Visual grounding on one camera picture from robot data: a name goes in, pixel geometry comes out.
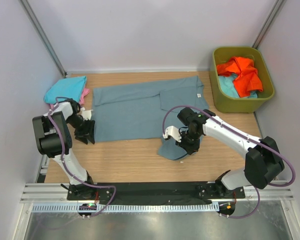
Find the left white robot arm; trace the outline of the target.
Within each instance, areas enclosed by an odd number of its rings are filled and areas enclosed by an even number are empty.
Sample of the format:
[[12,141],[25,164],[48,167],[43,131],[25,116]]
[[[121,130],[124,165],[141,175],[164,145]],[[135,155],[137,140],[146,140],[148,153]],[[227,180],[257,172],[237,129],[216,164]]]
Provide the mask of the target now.
[[69,199],[91,200],[97,193],[92,177],[77,160],[68,126],[74,128],[74,138],[84,144],[95,143],[92,112],[69,97],[56,97],[48,113],[32,119],[34,137],[40,154],[53,159],[69,179]]

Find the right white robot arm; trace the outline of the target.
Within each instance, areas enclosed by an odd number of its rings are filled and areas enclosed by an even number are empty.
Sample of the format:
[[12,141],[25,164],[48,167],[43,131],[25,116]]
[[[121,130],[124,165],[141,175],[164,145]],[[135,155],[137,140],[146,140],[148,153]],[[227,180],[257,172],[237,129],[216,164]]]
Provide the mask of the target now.
[[258,138],[246,134],[206,109],[195,112],[185,107],[177,118],[187,130],[179,132],[176,145],[188,155],[199,151],[202,136],[209,136],[244,158],[243,168],[228,170],[215,180],[215,192],[221,198],[227,198],[241,187],[264,189],[285,169],[284,161],[278,156],[277,143],[271,137]]

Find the grey blue t shirt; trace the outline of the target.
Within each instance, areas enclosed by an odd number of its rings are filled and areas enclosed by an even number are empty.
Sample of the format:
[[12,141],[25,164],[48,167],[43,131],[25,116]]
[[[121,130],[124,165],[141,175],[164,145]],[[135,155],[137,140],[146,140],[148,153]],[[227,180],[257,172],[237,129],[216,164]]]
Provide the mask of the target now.
[[162,139],[163,129],[183,127],[177,117],[182,105],[209,108],[203,91],[198,76],[94,88],[94,139]]

